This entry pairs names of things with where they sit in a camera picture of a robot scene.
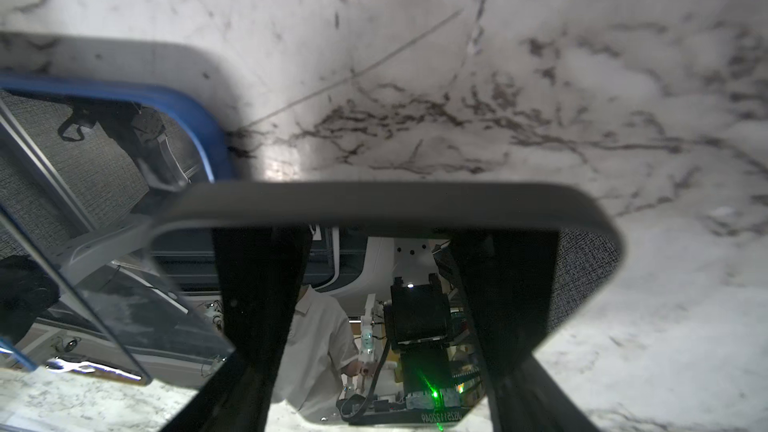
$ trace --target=white marble countertop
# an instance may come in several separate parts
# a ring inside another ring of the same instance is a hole
[[[0,30],[0,66],[189,93],[253,179],[582,188],[628,256],[539,360],[607,430],[768,429],[768,0],[0,0]]]

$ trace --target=shirt sleeve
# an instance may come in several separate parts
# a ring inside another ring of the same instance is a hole
[[[355,345],[355,337],[352,335],[352,326],[350,326],[349,318],[338,302],[336,303],[336,308],[338,309],[335,313],[336,326],[331,334],[328,352],[331,356],[333,367],[340,372],[350,362],[357,359],[359,352]]]

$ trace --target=white shirt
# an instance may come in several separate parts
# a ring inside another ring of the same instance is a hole
[[[341,305],[309,287],[293,311],[273,402],[286,400],[311,420],[332,415],[342,392],[341,369],[357,356]]]

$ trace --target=shirt collar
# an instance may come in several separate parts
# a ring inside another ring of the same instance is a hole
[[[312,288],[312,285],[307,287],[304,296],[296,303],[296,310],[302,314],[306,314],[306,312],[310,310],[310,306],[316,295],[317,292]]]

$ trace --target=blue edge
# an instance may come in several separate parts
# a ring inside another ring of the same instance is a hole
[[[236,179],[226,148],[226,136],[219,123],[195,99],[176,90],[129,82],[63,79],[4,71],[0,71],[0,89],[139,102],[167,114],[181,126],[200,154],[209,182]],[[10,350],[27,369],[37,368],[11,344],[0,341],[0,347]]]

